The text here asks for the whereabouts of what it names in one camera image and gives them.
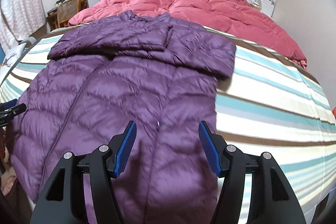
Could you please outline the patterned side curtain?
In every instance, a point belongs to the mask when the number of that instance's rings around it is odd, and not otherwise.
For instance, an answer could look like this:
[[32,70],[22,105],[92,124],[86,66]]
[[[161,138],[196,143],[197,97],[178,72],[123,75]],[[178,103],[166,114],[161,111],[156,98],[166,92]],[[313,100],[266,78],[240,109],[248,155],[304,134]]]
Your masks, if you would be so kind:
[[7,53],[46,24],[42,0],[1,0],[1,48]]

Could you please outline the white deer print pillow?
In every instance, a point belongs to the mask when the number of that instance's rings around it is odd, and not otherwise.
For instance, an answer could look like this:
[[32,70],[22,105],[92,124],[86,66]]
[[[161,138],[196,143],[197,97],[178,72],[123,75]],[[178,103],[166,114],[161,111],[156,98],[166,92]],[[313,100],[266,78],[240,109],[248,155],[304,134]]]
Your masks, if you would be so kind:
[[26,47],[26,43],[19,44],[18,46],[12,48],[5,55],[3,63],[1,65],[0,70],[0,81],[1,83],[5,79],[7,73],[9,73],[10,69],[14,66],[17,60],[21,57]]

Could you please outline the striped bed sheet mattress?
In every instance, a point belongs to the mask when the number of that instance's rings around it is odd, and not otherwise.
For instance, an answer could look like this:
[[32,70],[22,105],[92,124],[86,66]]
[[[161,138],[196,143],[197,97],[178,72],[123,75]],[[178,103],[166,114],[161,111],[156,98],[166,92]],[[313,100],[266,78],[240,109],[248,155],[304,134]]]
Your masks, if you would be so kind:
[[[1,84],[1,100],[19,100],[69,30],[37,42]],[[278,53],[235,40],[233,75],[217,82],[216,127],[245,153],[270,152],[293,188],[307,223],[335,190],[335,117],[317,81]]]

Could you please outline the pink red comforter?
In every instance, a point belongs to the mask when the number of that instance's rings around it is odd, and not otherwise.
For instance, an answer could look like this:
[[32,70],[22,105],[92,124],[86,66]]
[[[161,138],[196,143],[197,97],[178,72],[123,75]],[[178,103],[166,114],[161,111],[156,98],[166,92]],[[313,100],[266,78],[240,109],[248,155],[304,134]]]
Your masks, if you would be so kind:
[[132,11],[155,17],[164,13],[275,50],[302,68],[307,58],[289,34],[247,0],[101,0],[73,16],[71,26]]

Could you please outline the purple quilted down jacket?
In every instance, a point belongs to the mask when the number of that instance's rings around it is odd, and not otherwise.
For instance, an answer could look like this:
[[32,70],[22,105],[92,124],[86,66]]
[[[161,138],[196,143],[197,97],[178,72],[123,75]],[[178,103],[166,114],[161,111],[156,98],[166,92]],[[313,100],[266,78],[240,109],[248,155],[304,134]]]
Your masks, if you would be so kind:
[[68,31],[19,98],[7,127],[11,164],[36,201],[61,156],[92,152],[123,132],[137,137],[113,182],[126,223],[209,223],[217,177],[198,136],[216,127],[217,82],[236,47],[201,25],[127,11]]

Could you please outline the wooden wicker chair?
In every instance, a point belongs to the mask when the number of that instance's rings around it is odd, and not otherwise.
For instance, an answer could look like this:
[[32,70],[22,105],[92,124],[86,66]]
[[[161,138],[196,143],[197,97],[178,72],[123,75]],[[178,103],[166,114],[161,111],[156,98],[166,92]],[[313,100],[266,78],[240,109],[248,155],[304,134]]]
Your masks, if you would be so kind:
[[81,0],[69,0],[58,6],[58,28],[65,26],[68,21],[80,11],[80,2]]

